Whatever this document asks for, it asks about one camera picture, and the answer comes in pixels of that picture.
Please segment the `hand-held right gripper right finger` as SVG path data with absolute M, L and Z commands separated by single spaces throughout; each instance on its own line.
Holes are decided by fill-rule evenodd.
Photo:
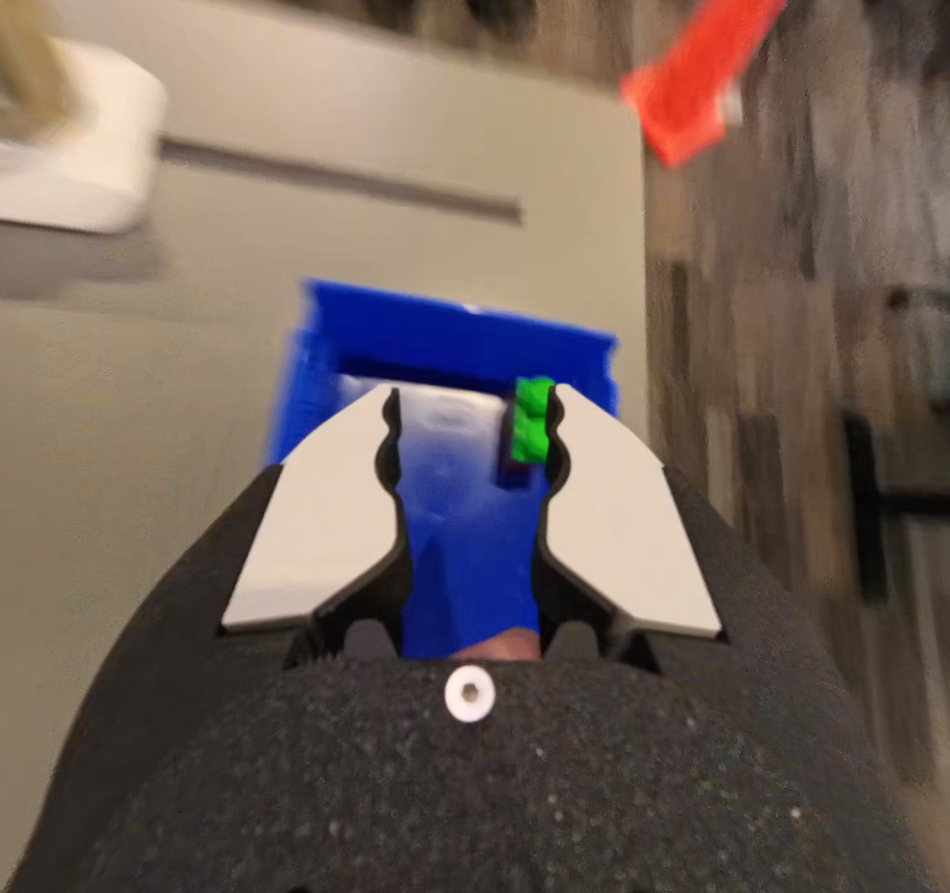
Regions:
M 651 448 L 568 384 L 549 390 L 548 490 L 531 563 L 541 648 L 578 624 L 603 658 L 638 636 L 720 641 L 723 623 Z

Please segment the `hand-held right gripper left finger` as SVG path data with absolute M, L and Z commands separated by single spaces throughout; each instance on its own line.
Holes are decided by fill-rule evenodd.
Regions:
M 413 563 L 401 479 L 398 388 L 376 386 L 281 462 L 220 628 L 305 628 L 321 654 L 377 622 L 403 652 Z

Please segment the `green two-stud toy block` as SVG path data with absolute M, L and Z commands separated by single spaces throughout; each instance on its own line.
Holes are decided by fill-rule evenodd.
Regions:
M 554 381 L 547 376 L 517 379 L 510 424 L 509 453 L 514 462 L 545 464 L 549 448 L 546 426 L 548 398 L 554 385 Z

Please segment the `blue plastic bin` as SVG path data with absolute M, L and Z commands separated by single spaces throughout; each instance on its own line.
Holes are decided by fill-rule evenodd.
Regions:
M 400 390 L 398 492 L 413 581 L 403 655 L 447 658 L 538 628 L 530 566 L 543 464 L 510 459 L 518 380 L 618 412 L 611 334 L 433 298 L 309 280 L 272 411 L 267 463 L 375 385 Z

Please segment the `black metal frame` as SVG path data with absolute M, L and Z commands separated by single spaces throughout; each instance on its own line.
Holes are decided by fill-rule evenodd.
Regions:
M 948 519 L 948 417 L 898 427 L 858 412 L 842 420 L 861 597 L 884 605 L 893 589 L 886 537 L 899 536 L 904 518 Z

